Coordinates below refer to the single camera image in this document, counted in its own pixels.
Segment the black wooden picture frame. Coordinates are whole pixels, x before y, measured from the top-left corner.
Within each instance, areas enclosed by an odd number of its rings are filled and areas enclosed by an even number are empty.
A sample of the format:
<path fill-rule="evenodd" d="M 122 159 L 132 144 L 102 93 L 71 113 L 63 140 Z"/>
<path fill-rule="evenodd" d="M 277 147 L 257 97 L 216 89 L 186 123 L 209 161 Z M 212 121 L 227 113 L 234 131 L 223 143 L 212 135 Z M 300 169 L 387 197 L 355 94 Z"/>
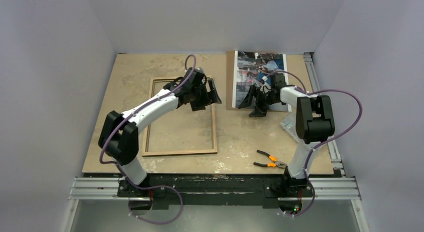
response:
<path fill-rule="evenodd" d="M 216 110 L 193 112 L 183 105 L 148 125 L 140 135 L 143 157 L 215 154 L 218 152 Z"/>

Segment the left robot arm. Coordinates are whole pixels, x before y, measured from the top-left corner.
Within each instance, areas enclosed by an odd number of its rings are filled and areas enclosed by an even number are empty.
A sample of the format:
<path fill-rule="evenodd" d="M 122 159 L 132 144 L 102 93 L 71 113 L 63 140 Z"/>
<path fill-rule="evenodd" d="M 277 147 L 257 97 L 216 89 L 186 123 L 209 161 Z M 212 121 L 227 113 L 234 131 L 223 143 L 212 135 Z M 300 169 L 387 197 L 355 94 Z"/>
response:
<path fill-rule="evenodd" d="M 161 116 L 189 104 L 192 111 L 220 104 L 215 82 L 202 69 L 190 67 L 184 76 L 167 83 L 156 95 L 133 109 L 107 114 L 98 141 L 101 148 L 99 161 L 106 164 L 104 155 L 112 158 L 120 172 L 130 181 L 129 189 L 138 197 L 146 195 L 148 174 L 142 167 L 139 153 L 139 135 Z"/>

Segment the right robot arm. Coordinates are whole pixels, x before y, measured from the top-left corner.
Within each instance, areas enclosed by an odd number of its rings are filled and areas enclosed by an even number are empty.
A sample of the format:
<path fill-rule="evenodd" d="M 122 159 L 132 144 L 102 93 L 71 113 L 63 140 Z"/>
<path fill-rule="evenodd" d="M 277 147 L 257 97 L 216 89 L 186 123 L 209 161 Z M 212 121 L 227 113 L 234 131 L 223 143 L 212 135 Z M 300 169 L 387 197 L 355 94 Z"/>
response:
<path fill-rule="evenodd" d="M 331 99 L 311 95 L 305 89 L 282 81 L 283 70 L 272 72 L 250 86 L 238 108 L 253 107 L 250 117 L 264 117 L 270 105 L 281 103 L 296 108 L 295 132 L 300 141 L 295 154 L 285 166 L 281 190 L 288 196 L 305 188 L 314 152 L 335 133 Z"/>

